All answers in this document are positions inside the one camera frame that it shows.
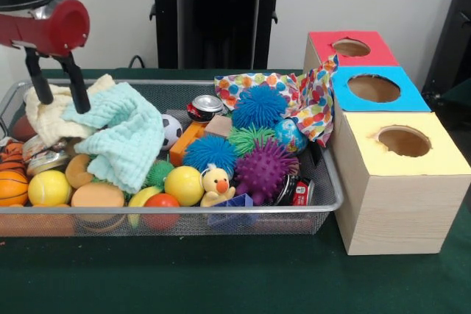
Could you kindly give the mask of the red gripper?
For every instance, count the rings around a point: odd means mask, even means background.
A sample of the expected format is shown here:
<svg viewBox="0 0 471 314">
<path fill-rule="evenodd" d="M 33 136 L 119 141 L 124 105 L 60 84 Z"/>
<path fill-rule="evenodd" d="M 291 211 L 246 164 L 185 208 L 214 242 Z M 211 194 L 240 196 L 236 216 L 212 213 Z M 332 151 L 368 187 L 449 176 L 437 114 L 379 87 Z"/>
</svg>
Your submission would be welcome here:
<svg viewBox="0 0 471 314">
<path fill-rule="evenodd" d="M 81 68 L 72 54 L 83 47 L 90 32 L 90 18 L 84 4 L 78 0 L 54 0 L 33 10 L 1 14 L 1 44 L 25 47 L 26 68 L 41 104 L 53 102 L 52 91 L 39 65 L 40 56 L 60 57 L 63 71 L 70 79 L 74 106 L 79 114 L 90 110 L 87 88 Z"/>
</svg>

